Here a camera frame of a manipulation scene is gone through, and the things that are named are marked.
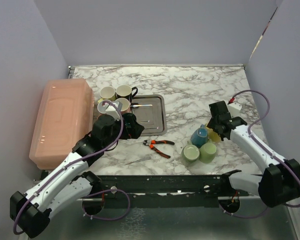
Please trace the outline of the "yellow mug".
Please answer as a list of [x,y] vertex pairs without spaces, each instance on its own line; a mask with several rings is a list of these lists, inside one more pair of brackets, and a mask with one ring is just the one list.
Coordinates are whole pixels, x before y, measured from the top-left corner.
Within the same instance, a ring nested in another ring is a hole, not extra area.
[[213,143],[219,143],[221,141],[221,137],[214,132],[211,128],[206,127],[207,133],[208,133],[208,138],[211,142]]

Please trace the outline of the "light pink mug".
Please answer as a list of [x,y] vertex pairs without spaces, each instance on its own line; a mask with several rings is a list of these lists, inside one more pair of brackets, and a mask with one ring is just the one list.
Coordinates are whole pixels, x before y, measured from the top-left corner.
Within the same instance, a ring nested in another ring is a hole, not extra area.
[[131,112],[131,103],[126,98],[118,98],[114,101],[115,103],[118,103],[121,107],[120,112],[121,114],[130,113]]

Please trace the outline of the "blue mug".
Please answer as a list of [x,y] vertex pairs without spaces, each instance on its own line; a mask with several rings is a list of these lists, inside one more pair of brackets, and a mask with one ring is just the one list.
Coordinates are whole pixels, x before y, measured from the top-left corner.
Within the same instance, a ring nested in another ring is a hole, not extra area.
[[201,148],[208,140],[208,130],[204,124],[202,124],[190,137],[191,143],[197,148]]

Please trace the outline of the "salmon pink mug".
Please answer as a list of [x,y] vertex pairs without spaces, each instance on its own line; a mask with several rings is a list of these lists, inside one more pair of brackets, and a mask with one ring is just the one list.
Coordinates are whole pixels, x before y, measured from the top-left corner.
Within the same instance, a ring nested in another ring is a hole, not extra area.
[[107,113],[107,108],[110,106],[109,100],[102,100],[97,105],[97,111],[99,115],[105,115]]

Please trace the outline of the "black glossy mug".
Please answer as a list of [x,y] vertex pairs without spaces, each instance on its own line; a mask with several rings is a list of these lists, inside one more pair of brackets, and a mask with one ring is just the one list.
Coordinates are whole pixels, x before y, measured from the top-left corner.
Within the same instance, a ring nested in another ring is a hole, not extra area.
[[124,98],[127,99],[130,103],[132,102],[133,98],[138,94],[137,87],[131,87],[129,85],[120,85],[117,87],[115,91],[116,98]]

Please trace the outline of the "yellow-green faceted mug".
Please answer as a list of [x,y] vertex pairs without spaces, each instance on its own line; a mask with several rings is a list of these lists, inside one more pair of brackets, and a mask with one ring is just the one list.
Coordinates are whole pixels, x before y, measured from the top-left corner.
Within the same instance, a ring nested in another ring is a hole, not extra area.
[[110,100],[110,101],[116,100],[116,90],[112,86],[103,87],[99,91],[99,95],[103,100]]

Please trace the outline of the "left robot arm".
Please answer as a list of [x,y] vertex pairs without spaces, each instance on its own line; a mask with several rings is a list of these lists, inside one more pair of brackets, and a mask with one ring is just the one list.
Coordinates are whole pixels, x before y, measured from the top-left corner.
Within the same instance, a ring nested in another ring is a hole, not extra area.
[[118,140],[137,139],[144,129],[132,113],[123,114],[120,120],[100,115],[92,130],[75,144],[56,169],[25,193],[16,191],[10,197],[13,233],[35,238],[72,202],[119,192],[115,186],[104,190],[101,179],[88,169]]

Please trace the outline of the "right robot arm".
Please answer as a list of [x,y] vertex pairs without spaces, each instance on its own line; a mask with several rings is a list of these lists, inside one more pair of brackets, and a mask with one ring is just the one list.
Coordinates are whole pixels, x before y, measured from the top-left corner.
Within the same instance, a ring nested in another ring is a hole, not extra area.
[[219,189],[230,196],[237,190],[259,196],[270,207],[285,204],[300,197],[300,164],[295,159],[287,160],[273,151],[252,131],[239,116],[232,117],[225,101],[209,105],[211,119],[207,127],[222,140],[235,143],[257,165],[261,175],[233,170],[223,175]]

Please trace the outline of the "green tilted mug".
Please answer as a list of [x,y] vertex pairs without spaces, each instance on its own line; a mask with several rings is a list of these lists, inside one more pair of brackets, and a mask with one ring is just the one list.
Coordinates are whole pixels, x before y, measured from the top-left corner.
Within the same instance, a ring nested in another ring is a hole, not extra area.
[[211,142],[207,142],[201,146],[199,151],[200,151],[199,160],[202,163],[208,164],[214,160],[214,158],[217,154],[217,147],[215,144],[213,144]]

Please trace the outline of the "pale green upright mug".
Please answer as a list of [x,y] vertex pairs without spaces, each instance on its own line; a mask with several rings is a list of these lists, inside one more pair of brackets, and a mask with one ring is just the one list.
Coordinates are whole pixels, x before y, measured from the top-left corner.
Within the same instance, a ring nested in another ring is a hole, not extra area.
[[191,164],[199,159],[200,151],[195,145],[189,144],[182,149],[181,155],[187,163]]

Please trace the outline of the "silver metal tray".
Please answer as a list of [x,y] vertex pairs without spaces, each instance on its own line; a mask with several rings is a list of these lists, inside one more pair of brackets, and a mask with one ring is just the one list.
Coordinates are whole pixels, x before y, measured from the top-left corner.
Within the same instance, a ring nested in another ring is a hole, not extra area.
[[137,95],[132,99],[131,112],[144,127],[145,136],[160,136],[167,132],[165,102],[162,95]]

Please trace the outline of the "pink plastic storage box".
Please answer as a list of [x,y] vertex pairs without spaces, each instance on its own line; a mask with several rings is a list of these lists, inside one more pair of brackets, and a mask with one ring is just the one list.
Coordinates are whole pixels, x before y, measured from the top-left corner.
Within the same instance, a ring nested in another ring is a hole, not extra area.
[[46,84],[33,132],[29,158],[40,170],[55,169],[77,141],[92,130],[94,93],[83,78]]

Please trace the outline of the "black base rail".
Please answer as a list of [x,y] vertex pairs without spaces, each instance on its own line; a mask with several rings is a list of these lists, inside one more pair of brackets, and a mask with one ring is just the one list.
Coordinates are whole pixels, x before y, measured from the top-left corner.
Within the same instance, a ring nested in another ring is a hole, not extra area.
[[106,208],[217,208],[219,198],[229,200],[236,191],[222,175],[99,175],[102,189],[116,187],[117,193],[84,198],[84,202]]

